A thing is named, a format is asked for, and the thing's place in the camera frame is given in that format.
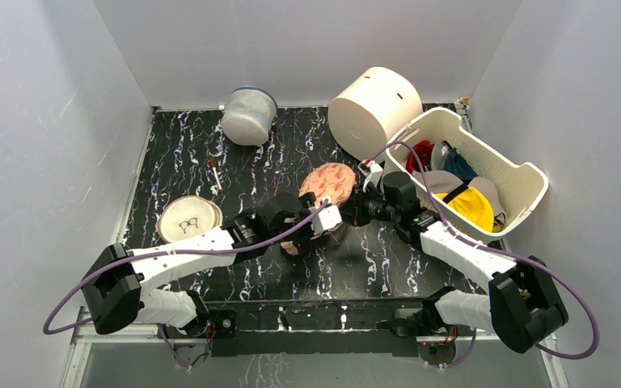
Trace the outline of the strawberry print mesh laundry bag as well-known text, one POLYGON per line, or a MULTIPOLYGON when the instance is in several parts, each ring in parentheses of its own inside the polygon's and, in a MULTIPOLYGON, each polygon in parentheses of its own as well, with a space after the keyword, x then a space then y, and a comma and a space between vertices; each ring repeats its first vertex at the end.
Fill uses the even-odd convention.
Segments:
POLYGON ((298 197, 313 192, 316 206, 320 206, 321 200, 327 197, 333 205, 340 207, 349 199, 356 182, 356 174, 350 166, 328 162, 315 168, 303 180, 298 197))

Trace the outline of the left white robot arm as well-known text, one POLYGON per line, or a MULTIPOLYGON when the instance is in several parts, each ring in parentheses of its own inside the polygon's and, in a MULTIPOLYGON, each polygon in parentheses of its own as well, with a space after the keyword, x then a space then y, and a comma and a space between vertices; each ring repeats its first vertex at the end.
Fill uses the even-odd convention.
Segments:
POLYGON ((195 237, 145 249, 116 243, 104 249, 83 279, 82 293, 95 332, 110 335, 134 323, 174 327, 188 337, 203 336, 212 315, 195 291, 162 287, 190 274, 229 267, 292 238, 318 234, 329 200, 307 208, 294 196, 270 200, 195 237))

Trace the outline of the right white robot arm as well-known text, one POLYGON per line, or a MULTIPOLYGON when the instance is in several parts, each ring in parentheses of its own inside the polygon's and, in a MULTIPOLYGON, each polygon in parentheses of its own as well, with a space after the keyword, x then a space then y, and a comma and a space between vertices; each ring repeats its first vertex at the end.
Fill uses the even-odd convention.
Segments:
POLYGON ((453 325, 468 325, 496 334, 511 350, 524 353, 568 322, 568 312, 553 279, 535 266, 517 263, 485 245, 453 236, 441 218, 421 205, 416 185, 403 172, 386 177, 385 192, 373 184, 354 186, 340 206, 343 221, 364 226, 390 222, 402 241, 440 259, 473 280, 482 294, 445 287, 423 300, 421 316, 434 335, 453 325))

